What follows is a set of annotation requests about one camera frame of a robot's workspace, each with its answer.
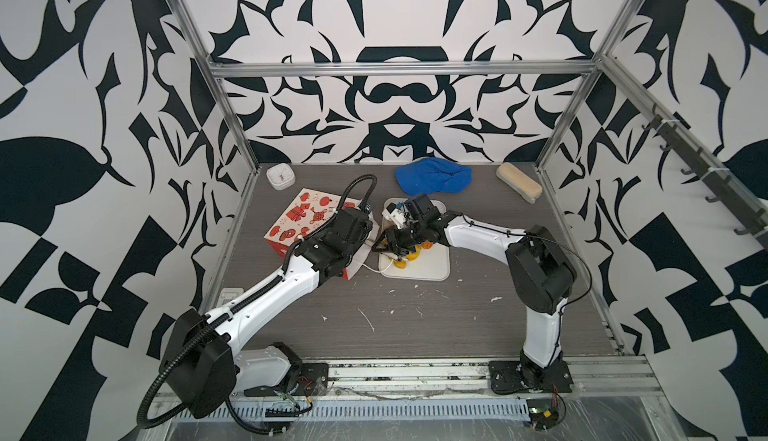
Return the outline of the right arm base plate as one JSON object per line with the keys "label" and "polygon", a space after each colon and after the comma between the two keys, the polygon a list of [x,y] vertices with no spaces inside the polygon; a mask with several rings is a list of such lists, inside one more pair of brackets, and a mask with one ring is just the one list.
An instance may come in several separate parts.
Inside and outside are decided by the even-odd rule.
{"label": "right arm base plate", "polygon": [[488,370],[490,389],[498,395],[572,392],[573,378],[560,358],[546,368],[533,361],[491,361]]}

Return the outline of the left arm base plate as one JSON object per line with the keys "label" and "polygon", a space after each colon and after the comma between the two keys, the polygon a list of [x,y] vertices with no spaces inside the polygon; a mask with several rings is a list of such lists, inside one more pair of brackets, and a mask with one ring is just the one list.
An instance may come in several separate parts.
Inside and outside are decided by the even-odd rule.
{"label": "left arm base plate", "polygon": [[267,397],[290,394],[292,396],[312,396],[324,392],[329,377],[329,364],[320,362],[303,363],[300,367],[292,367],[287,380],[275,387],[253,387],[246,389],[246,397]]}

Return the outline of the white red paper bag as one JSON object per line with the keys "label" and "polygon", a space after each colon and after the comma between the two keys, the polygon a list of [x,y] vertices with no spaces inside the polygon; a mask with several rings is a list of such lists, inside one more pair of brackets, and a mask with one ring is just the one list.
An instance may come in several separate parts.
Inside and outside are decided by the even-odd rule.
{"label": "white red paper bag", "polygon": [[[263,239],[284,258],[289,246],[298,236],[308,237],[327,222],[338,207],[340,195],[303,188],[289,203],[279,218],[270,226]],[[350,280],[360,270],[371,252],[371,245],[378,234],[379,225],[373,221],[372,231],[366,243],[353,256],[352,262],[342,274]]]}

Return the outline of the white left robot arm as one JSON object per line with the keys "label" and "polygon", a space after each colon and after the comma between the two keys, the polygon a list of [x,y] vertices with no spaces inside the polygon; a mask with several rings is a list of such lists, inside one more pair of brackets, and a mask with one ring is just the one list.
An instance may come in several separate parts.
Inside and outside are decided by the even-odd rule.
{"label": "white left robot arm", "polygon": [[346,206],[295,242],[276,271],[235,300],[206,314],[182,314],[142,407],[149,407],[162,385],[180,401],[172,412],[187,410],[195,418],[211,414],[236,391],[292,392],[302,368],[294,351],[275,342],[247,354],[245,346],[292,303],[341,276],[372,229],[369,207]]}

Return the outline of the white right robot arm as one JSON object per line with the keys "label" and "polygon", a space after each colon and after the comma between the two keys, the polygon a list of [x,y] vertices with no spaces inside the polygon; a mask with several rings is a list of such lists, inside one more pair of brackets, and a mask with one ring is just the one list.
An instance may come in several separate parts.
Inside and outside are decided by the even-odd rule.
{"label": "white right robot arm", "polygon": [[539,374],[562,360],[562,318],[577,273],[566,247],[547,228],[504,228],[459,212],[442,212],[424,194],[387,205],[383,218],[388,227],[373,249],[397,261],[432,243],[469,250],[505,264],[526,307],[522,366]]}

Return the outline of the small yellow fake bread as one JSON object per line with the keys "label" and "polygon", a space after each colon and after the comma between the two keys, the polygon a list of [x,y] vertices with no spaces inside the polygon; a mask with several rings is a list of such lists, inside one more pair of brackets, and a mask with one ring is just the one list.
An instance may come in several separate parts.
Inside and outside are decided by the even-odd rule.
{"label": "small yellow fake bread", "polygon": [[422,247],[416,246],[412,252],[410,252],[405,256],[405,259],[409,262],[415,261],[420,256],[421,251],[422,251]]}

